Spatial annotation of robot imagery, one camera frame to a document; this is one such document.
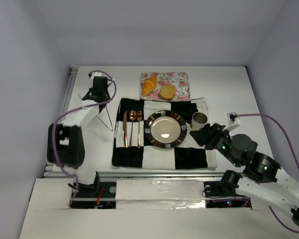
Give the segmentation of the steel tongs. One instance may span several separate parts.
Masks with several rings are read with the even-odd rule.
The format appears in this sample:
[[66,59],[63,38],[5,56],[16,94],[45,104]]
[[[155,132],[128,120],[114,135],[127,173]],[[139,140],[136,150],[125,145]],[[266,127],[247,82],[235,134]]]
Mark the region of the steel tongs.
[[[98,105],[98,113],[96,115],[97,119],[105,126],[105,128],[107,128],[109,131],[113,132],[114,127],[113,127],[113,123],[112,123],[112,119],[108,110],[107,105],[103,106],[103,105]],[[107,121],[104,121],[104,117],[103,115],[105,115],[107,117]]]

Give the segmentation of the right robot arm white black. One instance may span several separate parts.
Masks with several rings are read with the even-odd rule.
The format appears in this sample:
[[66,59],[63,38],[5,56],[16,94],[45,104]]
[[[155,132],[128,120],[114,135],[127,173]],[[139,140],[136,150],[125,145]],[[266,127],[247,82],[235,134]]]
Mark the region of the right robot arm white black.
[[299,182],[271,157],[257,151],[258,144],[245,134],[230,136],[226,127],[217,123],[190,135],[207,150],[217,150],[242,173],[227,170],[220,187],[230,196],[242,194],[268,204],[290,216],[299,227]]

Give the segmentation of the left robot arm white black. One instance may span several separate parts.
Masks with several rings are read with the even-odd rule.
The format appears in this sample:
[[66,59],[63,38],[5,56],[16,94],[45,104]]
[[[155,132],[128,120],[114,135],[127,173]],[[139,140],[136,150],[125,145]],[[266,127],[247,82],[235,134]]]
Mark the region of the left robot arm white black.
[[69,184],[72,198],[80,191],[99,191],[98,173],[81,169],[85,159],[82,131],[107,109],[117,92],[114,79],[104,72],[94,72],[90,79],[92,86],[80,98],[80,106],[63,113],[48,128],[47,161],[58,166],[65,176],[73,178],[74,182]]

